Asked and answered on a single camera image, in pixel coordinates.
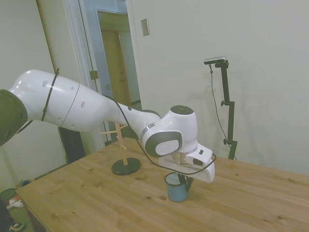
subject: shoe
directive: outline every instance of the shoe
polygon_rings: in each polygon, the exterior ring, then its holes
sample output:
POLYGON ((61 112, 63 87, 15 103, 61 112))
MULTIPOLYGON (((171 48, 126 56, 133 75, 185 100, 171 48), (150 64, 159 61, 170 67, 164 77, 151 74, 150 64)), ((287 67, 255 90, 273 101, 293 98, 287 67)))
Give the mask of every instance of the shoe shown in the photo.
POLYGON ((7 230, 7 232, 18 232, 18 231, 22 231, 25 228, 25 224, 21 223, 21 222, 17 222, 12 224, 9 229, 7 230))

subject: wooden door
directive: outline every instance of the wooden door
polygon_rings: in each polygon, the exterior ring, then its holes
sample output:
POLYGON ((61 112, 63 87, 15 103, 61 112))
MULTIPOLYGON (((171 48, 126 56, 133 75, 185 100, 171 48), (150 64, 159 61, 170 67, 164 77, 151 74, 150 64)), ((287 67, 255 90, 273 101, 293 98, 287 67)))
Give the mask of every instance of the wooden door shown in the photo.
POLYGON ((131 100, 119 34, 117 31, 105 30, 102 32, 102 37, 113 97, 117 102, 130 106, 131 100))

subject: camera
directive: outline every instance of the camera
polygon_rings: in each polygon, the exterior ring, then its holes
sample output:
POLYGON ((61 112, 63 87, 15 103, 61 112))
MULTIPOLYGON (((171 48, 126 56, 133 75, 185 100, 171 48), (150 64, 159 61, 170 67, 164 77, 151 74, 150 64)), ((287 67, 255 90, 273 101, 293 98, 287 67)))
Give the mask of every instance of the camera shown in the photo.
POLYGON ((226 59, 225 57, 213 57, 213 58, 209 58, 204 60, 204 64, 218 64, 218 63, 223 63, 225 62, 226 59))

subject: wooden table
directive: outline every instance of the wooden table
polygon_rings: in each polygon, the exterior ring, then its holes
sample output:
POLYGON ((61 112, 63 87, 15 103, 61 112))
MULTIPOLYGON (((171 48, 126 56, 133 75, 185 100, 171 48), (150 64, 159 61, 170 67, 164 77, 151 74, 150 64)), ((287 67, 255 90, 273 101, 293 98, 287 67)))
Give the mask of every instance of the wooden table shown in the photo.
POLYGON ((195 180, 188 200, 167 199, 169 171, 150 164, 132 139, 141 169, 111 173, 118 144, 17 192, 51 232, 309 232, 309 177, 218 158, 216 177, 195 180))

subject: light switch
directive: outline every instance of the light switch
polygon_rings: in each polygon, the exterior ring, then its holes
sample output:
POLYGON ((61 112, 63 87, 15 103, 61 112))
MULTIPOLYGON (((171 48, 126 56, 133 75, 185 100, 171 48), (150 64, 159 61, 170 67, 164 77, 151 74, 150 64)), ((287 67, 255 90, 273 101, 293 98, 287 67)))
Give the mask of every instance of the light switch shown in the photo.
POLYGON ((141 21, 141 28, 143 31, 143 36, 149 35, 150 31, 149 31, 149 24, 148 24, 148 18, 143 19, 141 21))

